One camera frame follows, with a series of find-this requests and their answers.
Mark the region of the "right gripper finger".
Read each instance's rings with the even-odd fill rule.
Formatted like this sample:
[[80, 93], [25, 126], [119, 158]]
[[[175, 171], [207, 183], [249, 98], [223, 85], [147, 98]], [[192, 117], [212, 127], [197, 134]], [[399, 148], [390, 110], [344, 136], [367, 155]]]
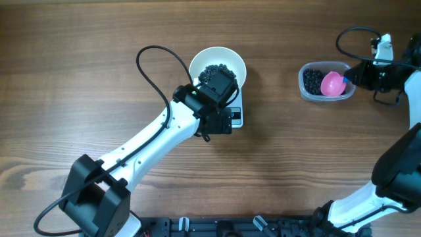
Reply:
[[346, 79], [360, 79], [364, 73], [365, 69], [365, 62], [361, 62], [358, 65], [346, 70], [344, 73], [344, 77]]
[[362, 84], [362, 78], [361, 77], [355, 77], [355, 78], [348, 78], [345, 77], [345, 81], [352, 83], [352, 85], [356, 86], [356, 87], [360, 87], [363, 88], [364, 84]]

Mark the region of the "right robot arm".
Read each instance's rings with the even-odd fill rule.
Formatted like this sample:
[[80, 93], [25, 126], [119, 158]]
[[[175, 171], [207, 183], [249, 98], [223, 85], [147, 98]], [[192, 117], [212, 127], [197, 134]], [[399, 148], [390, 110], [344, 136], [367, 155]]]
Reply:
[[409, 131], [379, 158], [369, 183], [314, 211], [311, 236], [358, 236], [362, 227], [380, 217], [420, 208], [420, 34], [411, 37], [400, 61], [393, 60], [387, 35], [373, 39], [371, 45], [373, 56], [361, 57], [341, 81], [375, 93], [406, 94]]

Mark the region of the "pink scoop blue handle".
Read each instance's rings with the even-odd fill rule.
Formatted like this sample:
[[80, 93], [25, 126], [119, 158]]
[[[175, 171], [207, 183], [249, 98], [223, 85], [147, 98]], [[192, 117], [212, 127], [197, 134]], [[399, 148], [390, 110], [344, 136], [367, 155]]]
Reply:
[[349, 80], [346, 77], [338, 72], [331, 71], [323, 78], [320, 90], [325, 96], [339, 96], [345, 91], [348, 82]]

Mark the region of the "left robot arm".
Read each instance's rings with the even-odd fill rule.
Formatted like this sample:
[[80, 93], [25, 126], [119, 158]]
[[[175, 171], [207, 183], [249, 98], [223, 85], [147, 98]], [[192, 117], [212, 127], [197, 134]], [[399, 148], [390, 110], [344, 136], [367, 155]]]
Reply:
[[204, 82], [176, 88], [160, 116], [131, 140], [97, 160], [83, 155], [73, 163], [59, 208], [86, 236], [134, 236], [141, 228], [130, 212], [137, 184], [184, 140], [231, 134], [230, 98], [246, 77], [217, 70]]

